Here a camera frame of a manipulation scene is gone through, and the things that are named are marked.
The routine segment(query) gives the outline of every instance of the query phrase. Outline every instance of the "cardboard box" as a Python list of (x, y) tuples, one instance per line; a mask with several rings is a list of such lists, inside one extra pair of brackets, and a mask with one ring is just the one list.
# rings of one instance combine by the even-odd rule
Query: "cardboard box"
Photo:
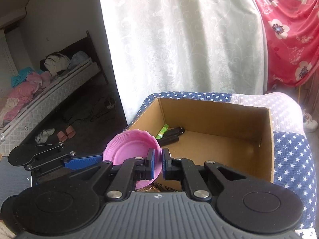
[(167, 146), (172, 157), (188, 158), (197, 165), (213, 160), (273, 182), (270, 116), (263, 107), (157, 98), (129, 129), (146, 130), (156, 136), (164, 124), (181, 126), (186, 131), (179, 136), (180, 141)]

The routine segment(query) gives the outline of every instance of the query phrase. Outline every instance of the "dark bed frame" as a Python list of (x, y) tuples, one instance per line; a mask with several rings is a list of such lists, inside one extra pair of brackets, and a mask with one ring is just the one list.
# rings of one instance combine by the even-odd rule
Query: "dark bed frame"
[[(87, 31), (87, 36), (85, 38), (80, 39), (79, 41), (71, 44), (70, 46), (68, 46), (65, 49), (58, 51), (58, 52), (63, 54), (63, 55), (66, 55), (68, 58), (71, 59), (72, 56), (78, 51), (85, 52), (89, 57), (92, 58), (93, 62), (97, 63), (99, 69), (101, 70), (101, 73), (103, 74), (103, 77), (106, 81), (106, 84), (108, 84), (107, 77), (102, 69), (101, 62), (98, 58), (95, 47), (93, 45), (93, 41), (92, 41), (90, 33), (88, 31)], [(44, 61), (45, 61), (45, 59), (42, 59), (40, 61), (40, 66), (44, 65)]]

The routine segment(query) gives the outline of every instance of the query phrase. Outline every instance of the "pile of clothes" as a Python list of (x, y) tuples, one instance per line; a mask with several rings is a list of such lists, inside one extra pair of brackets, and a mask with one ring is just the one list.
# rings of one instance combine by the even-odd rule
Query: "pile of clothes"
[(18, 76), (12, 78), (14, 87), (6, 97), (6, 103), (0, 108), (0, 128), (8, 124), (20, 110), (49, 86), (52, 75), (49, 71), (35, 72), (31, 68), (19, 71)]
[(75, 53), (71, 60), (66, 55), (54, 52), (40, 61), (40, 69), (50, 71), (51, 75), (55, 77), (67, 73), (88, 58), (89, 56), (83, 51)]

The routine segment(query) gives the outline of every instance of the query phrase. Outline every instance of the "pink plastic bowl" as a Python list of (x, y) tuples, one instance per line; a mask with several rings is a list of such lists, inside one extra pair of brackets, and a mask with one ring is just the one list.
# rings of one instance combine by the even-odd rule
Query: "pink plastic bowl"
[(162, 170), (162, 149), (155, 137), (151, 136), (147, 131), (138, 129), (126, 130), (116, 135), (107, 144), (103, 153), (103, 161), (112, 161), (113, 165), (122, 164), (124, 160), (129, 158), (146, 157), (149, 148), (155, 149), (154, 179), (136, 182), (136, 189), (140, 189), (151, 184)]

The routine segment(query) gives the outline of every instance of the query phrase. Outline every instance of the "blue cloth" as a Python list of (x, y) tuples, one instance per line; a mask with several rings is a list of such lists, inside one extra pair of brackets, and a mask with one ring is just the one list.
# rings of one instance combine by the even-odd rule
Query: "blue cloth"
[(303, 135), (274, 131), (274, 183), (292, 190), (303, 203), (296, 229), (315, 226), (317, 211), (316, 174), (310, 146)]
[(68, 69), (72, 70), (74, 67), (81, 64), (82, 62), (84, 62), (88, 58), (89, 58), (89, 56), (86, 53), (84, 53), (83, 51), (76, 52), (71, 59), (71, 62), (68, 66)]
[[(149, 95), (133, 122), (156, 98), (230, 102), (230, 93), (162, 92)], [(297, 133), (273, 131), (275, 174), (274, 183), (292, 190), (303, 204), (303, 213), (296, 229), (314, 228), (317, 211), (315, 165), (307, 139)]]
[(34, 72), (34, 70), (31, 67), (21, 69), (18, 72), (17, 76), (11, 77), (11, 87), (14, 88), (14, 87), (18, 86), (20, 83), (24, 82), (27, 78), (27, 75), (31, 72)]

